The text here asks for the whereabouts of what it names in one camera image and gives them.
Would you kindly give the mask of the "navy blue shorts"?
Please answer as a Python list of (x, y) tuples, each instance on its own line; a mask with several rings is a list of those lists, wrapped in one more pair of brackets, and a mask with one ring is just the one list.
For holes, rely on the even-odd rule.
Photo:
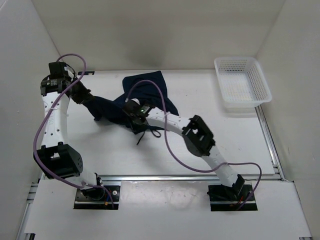
[(105, 99), (100, 96), (93, 96), (83, 105), (88, 109), (95, 121), (106, 119), (109, 122), (129, 128), (135, 135), (150, 130), (152, 134), (161, 137), (160, 127), (134, 124), (123, 111), (125, 99), (130, 95), (132, 99), (137, 99), (140, 104), (151, 104), (159, 109), (163, 109), (161, 91), (166, 110), (174, 115), (179, 115), (178, 109), (168, 98), (168, 89), (160, 70), (150, 73), (143, 73), (127, 76), (122, 80), (124, 93), (115, 100)]

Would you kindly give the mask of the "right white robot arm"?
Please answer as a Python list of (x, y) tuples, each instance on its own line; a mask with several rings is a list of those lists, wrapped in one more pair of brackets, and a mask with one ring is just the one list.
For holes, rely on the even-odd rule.
[(181, 136), (187, 150), (203, 159), (210, 170), (197, 170), (198, 173), (215, 172), (221, 183), (221, 195), (229, 201), (238, 199), (243, 193), (244, 179), (224, 159), (220, 153), (214, 135), (204, 120), (194, 115), (185, 118), (163, 111), (151, 104), (141, 105), (135, 99), (126, 99), (123, 111), (137, 125), (162, 128)]

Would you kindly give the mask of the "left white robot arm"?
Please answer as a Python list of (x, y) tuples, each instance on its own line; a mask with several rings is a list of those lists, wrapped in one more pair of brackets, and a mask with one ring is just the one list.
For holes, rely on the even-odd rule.
[(75, 79), (75, 74), (64, 62), (51, 62), (48, 66), (50, 74), (40, 83), (45, 115), (45, 123), (40, 127), (43, 138), (40, 147), (35, 148), (34, 159), (47, 178), (60, 177), (76, 188), (87, 190), (93, 200), (100, 200), (105, 194), (102, 179), (85, 169), (80, 153), (68, 143), (67, 110), (71, 91), (62, 92)]

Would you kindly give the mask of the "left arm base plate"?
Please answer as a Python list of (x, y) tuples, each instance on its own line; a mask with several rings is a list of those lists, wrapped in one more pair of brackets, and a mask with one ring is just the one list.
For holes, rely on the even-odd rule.
[(104, 187), (111, 194), (111, 198), (104, 189), (90, 188), (87, 190), (76, 190), (73, 208), (75, 210), (118, 210), (121, 183), (107, 182)]

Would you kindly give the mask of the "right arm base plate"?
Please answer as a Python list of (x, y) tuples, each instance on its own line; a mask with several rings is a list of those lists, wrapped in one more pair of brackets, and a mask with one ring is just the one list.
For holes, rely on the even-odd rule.
[(209, 185), (207, 195), (210, 201), (211, 212), (234, 212), (246, 200), (252, 192), (251, 184), (245, 184), (239, 194), (234, 200), (231, 200), (224, 191), (222, 185)]

